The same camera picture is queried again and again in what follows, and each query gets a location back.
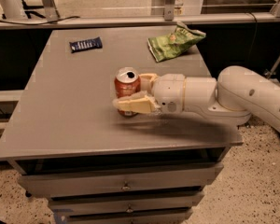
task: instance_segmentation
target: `wooden drawer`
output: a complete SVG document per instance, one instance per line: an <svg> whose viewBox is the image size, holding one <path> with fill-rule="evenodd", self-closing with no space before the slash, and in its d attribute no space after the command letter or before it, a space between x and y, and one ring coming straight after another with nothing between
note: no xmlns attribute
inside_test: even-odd
<svg viewBox="0 0 280 224"><path fill-rule="evenodd" d="M182 222L190 217L192 211L187 208L147 211L132 214L93 215L70 217L70 224L153 224Z"/></svg>
<svg viewBox="0 0 280 224"><path fill-rule="evenodd" d="M117 195L92 195L75 199L63 198L50 201L49 208L61 216L133 213L141 210L192 207L197 205L202 197L203 192L193 191L191 188L164 189Z"/></svg>
<svg viewBox="0 0 280 224"><path fill-rule="evenodd" d="M19 183L36 197L172 189L211 184L221 163L177 164L56 175L24 175Z"/></svg>

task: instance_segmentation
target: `cabinet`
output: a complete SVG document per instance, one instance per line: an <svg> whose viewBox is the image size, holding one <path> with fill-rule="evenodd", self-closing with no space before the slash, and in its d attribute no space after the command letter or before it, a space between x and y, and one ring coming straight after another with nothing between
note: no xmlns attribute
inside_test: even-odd
<svg viewBox="0 0 280 224"><path fill-rule="evenodd" d="M0 140L0 161L67 223L162 223L190 217L221 160L242 144L236 127L196 114L124 118L112 106L124 66L140 73L209 76L194 46L155 63L147 38L172 26L54 31ZM100 36L103 49L70 53Z"/></svg>

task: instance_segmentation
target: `green bag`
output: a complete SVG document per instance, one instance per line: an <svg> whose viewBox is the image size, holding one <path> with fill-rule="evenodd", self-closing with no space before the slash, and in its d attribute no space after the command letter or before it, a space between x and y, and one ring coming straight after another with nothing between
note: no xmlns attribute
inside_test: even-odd
<svg viewBox="0 0 280 224"><path fill-rule="evenodd" d="M149 38L148 45L158 63L179 56L205 37L205 33L179 22L173 33Z"/></svg>

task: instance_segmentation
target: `red can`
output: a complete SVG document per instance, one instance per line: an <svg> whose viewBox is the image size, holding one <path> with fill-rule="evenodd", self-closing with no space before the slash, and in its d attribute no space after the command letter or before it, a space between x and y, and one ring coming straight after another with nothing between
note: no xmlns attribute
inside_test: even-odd
<svg viewBox="0 0 280 224"><path fill-rule="evenodd" d="M124 96L130 96L136 92L140 92L140 76L138 72L131 67L124 67L118 70L115 79L115 91L118 98ZM131 111L121 111L123 116L131 117L137 113Z"/></svg>

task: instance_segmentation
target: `can top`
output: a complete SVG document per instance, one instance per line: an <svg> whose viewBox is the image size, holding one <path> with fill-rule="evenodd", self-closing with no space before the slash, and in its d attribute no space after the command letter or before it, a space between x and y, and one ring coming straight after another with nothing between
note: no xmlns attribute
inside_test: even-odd
<svg viewBox="0 0 280 224"><path fill-rule="evenodd" d="M116 79L121 83L133 83L139 78L138 72L132 67L124 67L118 70Z"/></svg>

